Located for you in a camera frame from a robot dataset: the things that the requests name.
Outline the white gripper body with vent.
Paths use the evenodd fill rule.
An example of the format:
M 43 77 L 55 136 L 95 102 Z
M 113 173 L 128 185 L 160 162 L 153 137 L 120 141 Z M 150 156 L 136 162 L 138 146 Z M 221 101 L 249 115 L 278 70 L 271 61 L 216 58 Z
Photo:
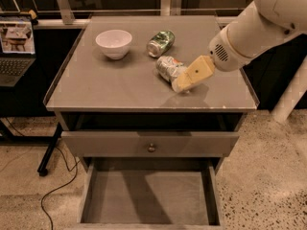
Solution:
M 212 38 L 208 51 L 215 67 L 223 72 L 238 70 L 251 62 L 248 35 L 238 33 L 231 26 Z

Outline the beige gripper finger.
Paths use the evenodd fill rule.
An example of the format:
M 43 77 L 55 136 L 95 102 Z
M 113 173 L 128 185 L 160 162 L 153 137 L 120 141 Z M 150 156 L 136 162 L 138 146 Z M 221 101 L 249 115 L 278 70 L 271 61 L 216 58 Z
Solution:
M 177 93 L 190 90 L 210 78 L 214 71 L 211 57 L 199 56 L 172 82 L 172 87 Z

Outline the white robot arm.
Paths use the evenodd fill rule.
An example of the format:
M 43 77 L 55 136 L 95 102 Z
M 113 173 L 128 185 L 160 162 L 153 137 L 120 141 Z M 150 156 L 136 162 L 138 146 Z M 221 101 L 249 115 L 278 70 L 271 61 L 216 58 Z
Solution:
M 244 69 L 260 104 L 278 122 L 307 90 L 307 0 L 252 0 L 209 40 L 216 69 Z

